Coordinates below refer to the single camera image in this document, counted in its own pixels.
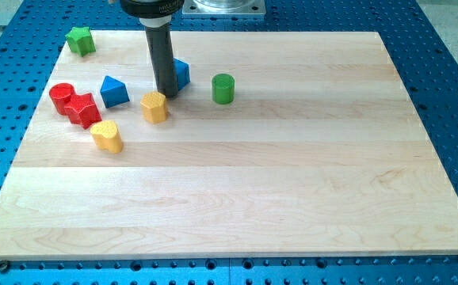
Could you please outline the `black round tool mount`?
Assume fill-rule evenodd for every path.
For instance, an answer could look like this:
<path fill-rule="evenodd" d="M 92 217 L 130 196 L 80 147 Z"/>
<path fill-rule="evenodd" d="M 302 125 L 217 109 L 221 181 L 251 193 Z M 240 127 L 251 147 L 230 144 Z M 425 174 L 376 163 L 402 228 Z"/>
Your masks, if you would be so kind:
<path fill-rule="evenodd" d="M 160 18 L 176 13 L 185 0 L 120 0 L 121 9 L 128 15 L 139 18 Z"/>

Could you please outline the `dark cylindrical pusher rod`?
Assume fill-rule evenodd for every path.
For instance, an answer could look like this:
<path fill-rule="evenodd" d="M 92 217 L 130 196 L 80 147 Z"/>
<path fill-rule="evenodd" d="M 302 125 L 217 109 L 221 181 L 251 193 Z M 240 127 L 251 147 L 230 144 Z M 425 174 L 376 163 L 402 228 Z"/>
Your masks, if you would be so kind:
<path fill-rule="evenodd" d="M 178 87 L 170 37 L 171 16 L 140 18 L 139 21 L 145 27 L 157 89 L 167 98 L 174 98 L 178 95 Z"/>

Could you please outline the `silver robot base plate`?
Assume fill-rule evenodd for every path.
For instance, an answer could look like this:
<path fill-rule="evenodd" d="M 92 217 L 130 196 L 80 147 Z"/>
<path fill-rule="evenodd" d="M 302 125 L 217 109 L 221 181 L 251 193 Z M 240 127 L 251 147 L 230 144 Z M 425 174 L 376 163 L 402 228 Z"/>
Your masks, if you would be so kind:
<path fill-rule="evenodd" d="M 183 15 L 189 16 L 263 16 L 265 0 L 185 0 Z"/>

